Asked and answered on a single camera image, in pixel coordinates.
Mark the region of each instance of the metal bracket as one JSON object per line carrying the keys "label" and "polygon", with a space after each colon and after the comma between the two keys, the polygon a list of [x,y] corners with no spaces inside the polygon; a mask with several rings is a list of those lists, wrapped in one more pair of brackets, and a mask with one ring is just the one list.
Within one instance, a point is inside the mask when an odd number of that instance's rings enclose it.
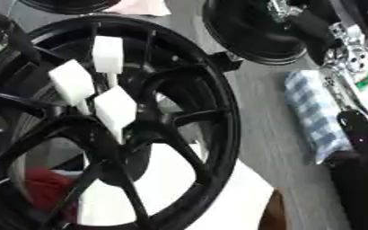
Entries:
{"label": "metal bracket", "polygon": [[244,58],[238,57],[232,52],[222,51],[209,55],[209,58],[217,65],[224,73],[238,70]]}
{"label": "metal bracket", "polygon": [[276,22],[285,22],[289,16],[297,16],[303,9],[291,6],[286,0],[270,0],[267,3],[267,9]]}

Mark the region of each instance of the red object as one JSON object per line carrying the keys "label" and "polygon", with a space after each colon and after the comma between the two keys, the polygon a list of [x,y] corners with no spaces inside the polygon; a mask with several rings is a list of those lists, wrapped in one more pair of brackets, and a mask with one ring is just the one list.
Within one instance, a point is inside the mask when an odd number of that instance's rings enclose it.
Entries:
{"label": "red object", "polygon": [[[51,211],[73,186],[74,181],[49,169],[27,169],[25,186],[36,208]],[[63,212],[66,220],[76,220],[77,202]]]}

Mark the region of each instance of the metal clamp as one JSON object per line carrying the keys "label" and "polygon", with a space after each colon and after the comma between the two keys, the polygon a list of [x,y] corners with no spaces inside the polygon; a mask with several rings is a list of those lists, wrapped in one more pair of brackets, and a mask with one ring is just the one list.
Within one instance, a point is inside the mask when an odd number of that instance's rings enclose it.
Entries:
{"label": "metal clamp", "polygon": [[303,9],[291,6],[286,0],[270,0],[267,3],[267,9],[276,22],[285,22],[289,16],[297,16]]}

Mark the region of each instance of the gray floor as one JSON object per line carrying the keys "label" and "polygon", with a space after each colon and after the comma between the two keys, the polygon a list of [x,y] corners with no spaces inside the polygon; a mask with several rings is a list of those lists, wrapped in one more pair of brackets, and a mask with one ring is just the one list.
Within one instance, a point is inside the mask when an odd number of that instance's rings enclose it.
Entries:
{"label": "gray floor", "polygon": [[[203,1],[167,1],[172,16],[146,19],[174,29],[207,52],[220,49],[201,23]],[[27,31],[65,18],[30,9],[16,0],[0,0],[0,12]],[[311,150],[285,103],[285,73],[309,65],[306,58],[279,67],[245,62],[239,71],[228,75],[241,106],[241,159],[284,193],[289,230],[347,230],[329,173],[313,164]]]}

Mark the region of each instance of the wheel spoke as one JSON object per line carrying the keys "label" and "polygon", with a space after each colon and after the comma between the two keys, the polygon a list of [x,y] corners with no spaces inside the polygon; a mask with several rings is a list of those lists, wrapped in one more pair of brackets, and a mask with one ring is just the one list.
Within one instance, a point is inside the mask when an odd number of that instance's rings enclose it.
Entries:
{"label": "wheel spoke", "polygon": [[169,128],[168,131],[164,132],[164,139],[166,144],[174,148],[192,166],[196,172],[198,183],[204,184],[212,179],[211,172],[178,130]]}
{"label": "wheel spoke", "polygon": [[52,224],[55,224],[62,217],[63,211],[72,205],[74,201],[78,200],[86,189],[100,177],[101,167],[104,163],[105,161],[99,161],[98,163],[89,164],[82,175],[74,181],[74,185],[68,190],[66,195],[51,210],[45,222],[40,225],[39,230],[50,228]]}
{"label": "wheel spoke", "polygon": [[144,53],[144,60],[141,65],[141,71],[140,71],[141,74],[144,72],[146,63],[149,63],[152,61],[153,39],[155,36],[156,36],[156,31],[150,31],[148,33],[148,37],[146,40],[146,48],[145,48],[145,53]]}
{"label": "wheel spoke", "polygon": [[119,170],[121,175],[121,188],[126,193],[131,205],[136,213],[136,222],[139,226],[144,230],[152,230],[153,224],[152,221],[146,211],[144,202],[139,197],[139,194],[136,190],[136,186],[129,176],[126,167],[120,162],[120,160],[115,157],[112,159],[113,163]]}
{"label": "wheel spoke", "polygon": [[176,127],[182,127],[194,122],[213,121],[220,119],[228,109],[213,109],[205,111],[179,111],[173,113],[173,122]]}
{"label": "wheel spoke", "polygon": [[64,109],[62,106],[38,102],[5,93],[0,93],[0,107],[11,107],[38,118],[51,117]]}
{"label": "wheel spoke", "polygon": [[89,47],[88,47],[88,52],[85,55],[84,60],[85,61],[91,61],[91,57],[92,57],[92,50],[93,50],[93,46],[94,46],[94,40],[96,38],[96,36],[98,35],[98,29],[99,29],[99,24],[98,23],[92,23],[90,24],[90,37],[88,39],[89,41]]}
{"label": "wheel spoke", "polygon": [[206,72],[202,65],[179,66],[156,72],[148,76],[143,84],[143,92],[154,92],[169,81],[194,80]]}
{"label": "wheel spoke", "polygon": [[8,168],[18,157],[40,143],[47,141],[49,137],[56,137],[57,134],[61,134],[68,128],[88,126],[94,123],[97,124],[94,119],[74,116],[41,121],[13,143],[8,150],[0,154],[0,167]]}
{"label": "wheel spoke", "polygon": [[66,57],[62,57],[49,49],[44,49],[38,46],[36,46],[35,49],[41,54],[41,57],[43,59],[47,60],[55,66],[60,66],[68,60]]}

